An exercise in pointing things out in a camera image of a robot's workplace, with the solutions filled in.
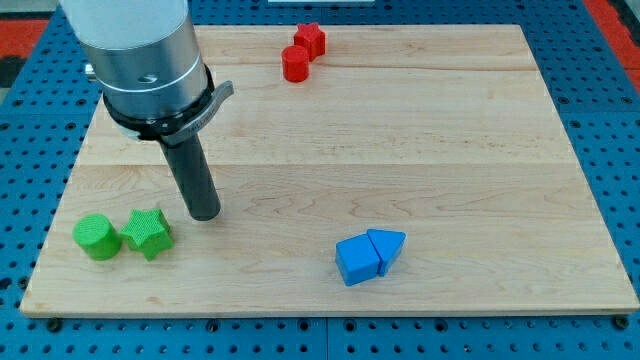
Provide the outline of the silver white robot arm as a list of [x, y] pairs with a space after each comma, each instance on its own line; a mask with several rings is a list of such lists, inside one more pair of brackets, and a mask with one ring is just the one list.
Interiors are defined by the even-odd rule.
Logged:
[[110, 116], [129, 136], [156, 140], [211, 117], [214, 86], [186, 0], [61, 0], [102, 87]]

